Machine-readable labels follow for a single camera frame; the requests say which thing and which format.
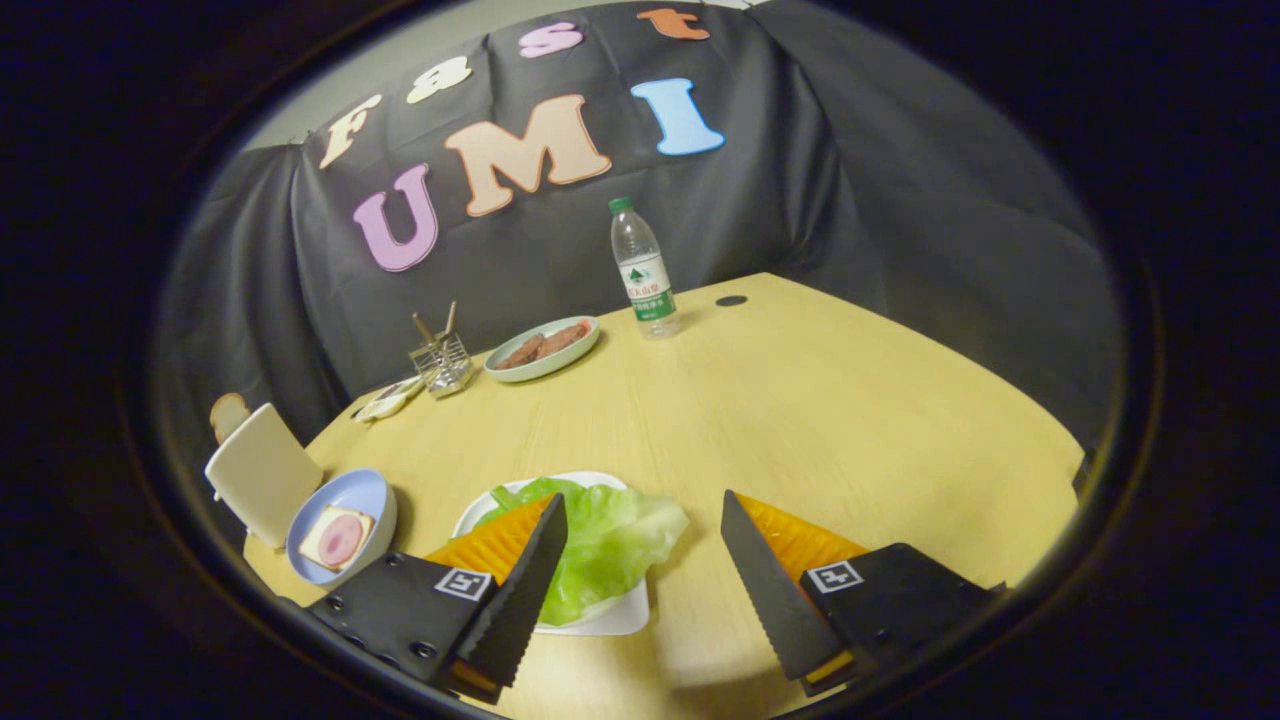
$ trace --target sausage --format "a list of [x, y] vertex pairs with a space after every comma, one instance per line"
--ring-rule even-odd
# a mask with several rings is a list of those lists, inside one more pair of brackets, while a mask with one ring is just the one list
[[538, 348], [538, 360], [564, 350], [581, 340], [585, 334], [586, 331], [582, 329], [582, 325], [570, 325], [558, 333], [552, 334], [547, 338], [547, 342]]
[[506, 360], [498, 363], [498, 369], [509, 370], [526, 363], [532, 363], [534, 357], [538, 356], [538, 348], [541, 347], [544, 342], [547, 342], [547, 338], [540, 334], [535, 334], [534, 337], [526, 340], [525, 343], [508, 355]]

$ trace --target black cloth backdrop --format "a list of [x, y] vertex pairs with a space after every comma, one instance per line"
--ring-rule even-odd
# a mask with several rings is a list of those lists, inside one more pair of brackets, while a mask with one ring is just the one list
[[[677, 8], [710, 32], [659, 35], [636, 13]], [[552, 22], [585, 40], [527, 59]], [[466, 55], [472, 76], [417, 104], [413, 79]], [[723, 146], [655, 150], [630, 88], [673, 77]], [[349, 99], [381, 102], [333, 165], [328, 132], [234, 158], [182, 240], [156, 323], [157, 410], [202, 474], [209, 409], [225, 392], [275, 404], [308, 442], [357, 395], [408, 375], [410, 320], [451, 300], [472, 352], [550, 319], [625, 307], [607, 202], [631, 196], [678, 291], [769, 270], [902, 323], [989, 368], [1096, 443], [1119, 356], [1106, 265], [1064, 182], [1007, 119], [902, 46], [813, 5], [740, 12], [627, 3], [557, 13], [404, 58]], [[524, 135], [547, 99], [585, 97], [612, 168], [543, 182], [480, 218], [445, 137], [480, 120]], [[396, 178], [426, 163], [439, 237], [417, 265], [378, 266], [352, 213], [387, 192], [393, 236], [415, 231]]]

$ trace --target chopsticks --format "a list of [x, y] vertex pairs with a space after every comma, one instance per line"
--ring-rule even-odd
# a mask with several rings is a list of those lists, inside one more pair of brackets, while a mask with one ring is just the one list
[[458, 301], [454, 300], [449, 304], [449, 320], [444, 324], [444, 334], [453, 332], [453, 318], [458, 314]]
[[435, 336], [426, 328], [426, 323], [422, 322], [422, 315], [419, 315], [416, 310], [413, 311], [413, 324], [417, 325], [417, 332], [422, 333], [422, 337], [426, 338], [429, 345], [435, 345]]
[[[448, 336], [449, 333], [453, 332], [453, 322], [457, 319], [457, 315], [458, 315], [458, 301], [454, 300], [453, 302], [449, 304], [449, 319], [444, 324], [444, 332], [440, 333], [442, 336]], [[428, 328], [426, 323], [422, 320], [422, 315], [416, 310], [413, 311], [413, 324], [417, 325], [417, 332], [422, 333], [422, 337], [426, 338], [426, 342], [429, 345], [435, 345], [436, 342], [435, 336], [431, 334], [430, 328]]]

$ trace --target light wood tabletop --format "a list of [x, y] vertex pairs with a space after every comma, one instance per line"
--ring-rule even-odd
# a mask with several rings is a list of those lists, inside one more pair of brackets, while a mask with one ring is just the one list
[[[748, 301], [716, 305], [730, 295]], [[630, 309], [611, 313], [596, 346], [552, 375], [503, 384], [480, 369], [458, 395], [422, 392], [365, 425], [349, 415], [369, 393], [307, 447], [326, 479], [356, 468], [387, 478], [399, 502], [392, 550], [415, 556], [511, 480], [599, 470], [685, 507], [690, 528], [649, 571], [644, 630], [535, 634], [515, 687], [483, 707], [739, 719], [809, 702], [783, 679], [719, 537], [726, 488], [869, 548], [911, 543], [984, 587], [1016, 585], [1074, 512], [1080, 447], [961, 355], [768, 274], [680, 293], [677, 305], [673, 338], [645, 341]], [[282, 596], [323, 596], [283, 551], [250, 537], [244, 557]]]

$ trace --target cabbage leaf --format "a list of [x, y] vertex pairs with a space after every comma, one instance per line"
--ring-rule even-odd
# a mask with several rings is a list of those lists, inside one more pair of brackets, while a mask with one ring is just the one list
[[650, 565], [667, 560], [689, 527], [675, 498], [559, 478], [539, 478], [515, 493], [494, 488], [498, 507], [476, 527], [557, 492], [564, 496], [568, 541], [538, 616], [549, 625], [572, 623], [591, 605], [630, 592]]

